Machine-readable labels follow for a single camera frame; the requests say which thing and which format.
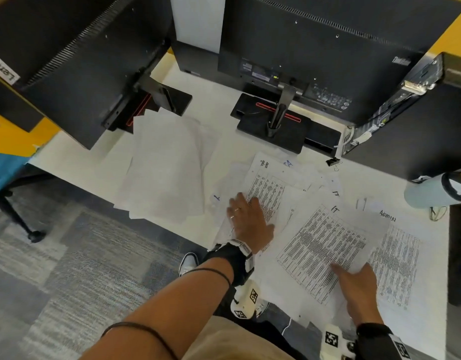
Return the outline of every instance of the person's left hand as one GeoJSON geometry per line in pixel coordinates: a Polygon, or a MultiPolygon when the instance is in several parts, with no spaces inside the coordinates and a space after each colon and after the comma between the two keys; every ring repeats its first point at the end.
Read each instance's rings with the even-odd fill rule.
{"type": "Polygon", "coordinates": [[[245,242],[257,254],[274,238],[274,225],[266,224],[259,200],[254,197],[250,205],[247,204],[244,194],[229,200],[227,217],[234,225],[236,239],[245,242]]]}

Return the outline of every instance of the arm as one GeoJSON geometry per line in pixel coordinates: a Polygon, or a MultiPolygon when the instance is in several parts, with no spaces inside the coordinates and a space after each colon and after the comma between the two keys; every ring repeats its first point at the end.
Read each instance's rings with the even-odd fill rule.
{"type": "Polygon", "coordinates": [[[357,328],[356,359],[401,360],[399,352],[407,353],[407,350],[398,337],[391,337],[392,331],[384,325],[377,303],[377,278],[369,263],[356,274],[346,272],[336,264],[331,268],[339,278],[347,300],[347,312],[357,328]]]}
{"type": "MultiPolygon", "coordinates": [[[[267,226],[257,198],[248,205],[242,193],[230,200],[227,216],[236,236],[256,254],[273,238],[274,226],[267,226]]],[[[234,272],[226,259],[212,258],[199,268],[213,268],[232,283],[234,272]]],[[[229,289],[225,278],[215,272],[197,271],[174,280],[124,321],[154,329],[178,358],[184,356],[229,289]]],[[[131,327],[111,329],[84,353],[81,360],[172,359],[152,334],[131,327]]]]}

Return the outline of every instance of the white lenovo label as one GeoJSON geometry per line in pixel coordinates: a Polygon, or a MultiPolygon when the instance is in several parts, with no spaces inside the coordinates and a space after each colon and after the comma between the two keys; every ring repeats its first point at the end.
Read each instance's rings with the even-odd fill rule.
{"type": "Polygon", "coordinates": [[[8,84],[13,85],[19,80],[19,75],[14,72],[2,59],[0,59],[0,78],[8,84]]]}

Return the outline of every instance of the hand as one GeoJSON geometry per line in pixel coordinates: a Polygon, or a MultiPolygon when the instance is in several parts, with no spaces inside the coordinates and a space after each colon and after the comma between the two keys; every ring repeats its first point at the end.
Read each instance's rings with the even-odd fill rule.
{"type": "Polygon", "coordinates": [[[257,254],[274,238],[274,225],[266,224],[259,200],[254,197],[247,204],[244,194],[237,193],[236,198],[229,200],[227,217],[234,225],[236,239],[245,242],[257,254]]]}
{"type": "Polygon", "coordinates": [[[372,266],[367,262],[360,272],[351,274],[340,265],[331,264],[339,278],[340,289],[347,300],[347,312],[355,326],[365,323],[384,324],[378,310],[378,281],[372,266]]]}

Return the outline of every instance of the blue chair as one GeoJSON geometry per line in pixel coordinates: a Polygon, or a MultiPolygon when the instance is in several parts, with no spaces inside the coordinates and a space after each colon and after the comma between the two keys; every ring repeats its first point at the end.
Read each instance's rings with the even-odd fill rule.
{"type": "Polygon", "coordinates": [[[28,161],[28,157],[0,154],[0,210],[4,212],[14,223],[18,224],[25,230],[30,242],[36,243],[42,241],[45,238],[46,233],[43,231],[32,231],[7,199],[7,197],[11,197],[13,194],[11,191],[12,188],[54,178],[52,174],[41,173],[13,180],[13,178],[19,174],[28,161]]]}

